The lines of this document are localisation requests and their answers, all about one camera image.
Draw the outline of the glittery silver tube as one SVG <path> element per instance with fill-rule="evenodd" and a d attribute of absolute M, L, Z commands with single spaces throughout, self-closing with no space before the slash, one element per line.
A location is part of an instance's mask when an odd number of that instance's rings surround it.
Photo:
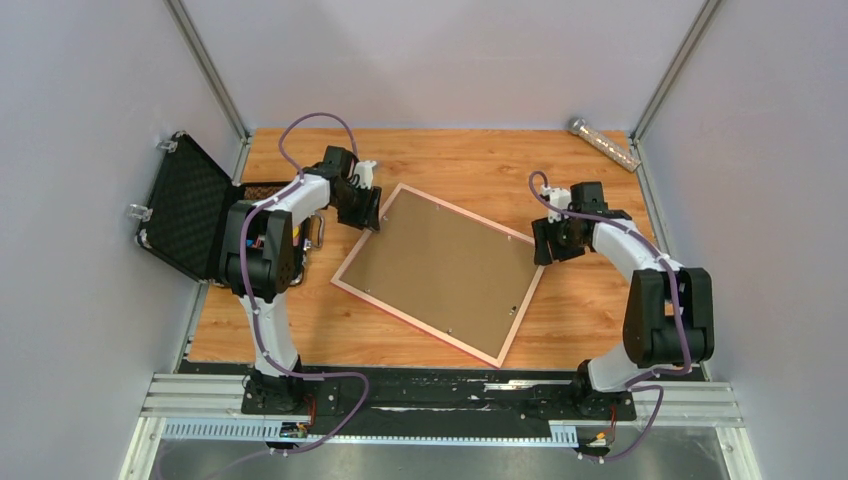
<path fill-rule="evenodd" d="M 635 173 L 641 166 L 641 161 L 631 154 L 629 149 L 617 144 L 607 135 L 590 127 L 582 117 L 572 117 L 569 119 L 567 130 L 630 173 Z"/>

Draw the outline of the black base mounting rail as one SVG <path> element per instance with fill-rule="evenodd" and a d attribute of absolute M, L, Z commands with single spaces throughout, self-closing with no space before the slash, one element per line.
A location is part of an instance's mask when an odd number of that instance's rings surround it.
<path fill-rule="evenodd" d="M 241 410 L 304 416 L 309 432 L 395 437 L 540 438 L 552 420 L 636 417 L 632 394 L 593 393 L 584 371 L 307 365 L 308 379 L 242 380 Z"/>

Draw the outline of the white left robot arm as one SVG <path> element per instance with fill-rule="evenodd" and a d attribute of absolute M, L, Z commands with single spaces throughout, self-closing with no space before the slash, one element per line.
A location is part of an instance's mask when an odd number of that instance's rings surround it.
<path fill-rule="evenodd" d="M 320 162 L 299 169 L 286 186 L 228 211 L 219 274 L 250 322 L 255 362 L 249 392 L 267 394 L 283 413 L 298 411 L 306 400 L 309 376 L 290 333 L 286 292 L 304 274 L 309 223 L 332 207 L 339 223 L 379 231 L 382 189 L 374 183 L 376 169 L 375 161 L 330 146 Z"/>

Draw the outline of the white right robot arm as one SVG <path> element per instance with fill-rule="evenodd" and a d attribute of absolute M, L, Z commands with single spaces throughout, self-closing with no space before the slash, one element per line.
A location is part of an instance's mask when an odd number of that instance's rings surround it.
<path fill-rule="evenodd" d="M 596 417 L 609 407 L 612 392 L 632 391 L 637 383 L 662 375 L 686 375 L 711 358 L 712 280 L 705 269 L 687 267 L 662 252 L 628 213 L 608 206 L 599 182 L 529 189 L 546 210 L 531 224 L 536 265 L 592 252 L 628 282 L 622 339 L 583 364 L 584 381 L 570 392 L 577 413 Z"/>

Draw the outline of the black poker chip case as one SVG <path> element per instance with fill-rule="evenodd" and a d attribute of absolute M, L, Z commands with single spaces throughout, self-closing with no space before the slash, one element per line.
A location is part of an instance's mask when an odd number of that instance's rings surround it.
<path fill-rule="evenodd" d="M 194 281 L 222 283 L 219 260 L 229 209 L 250 200 L 187 133 L 175 133 L 147 203 L 136 241 Z"/>

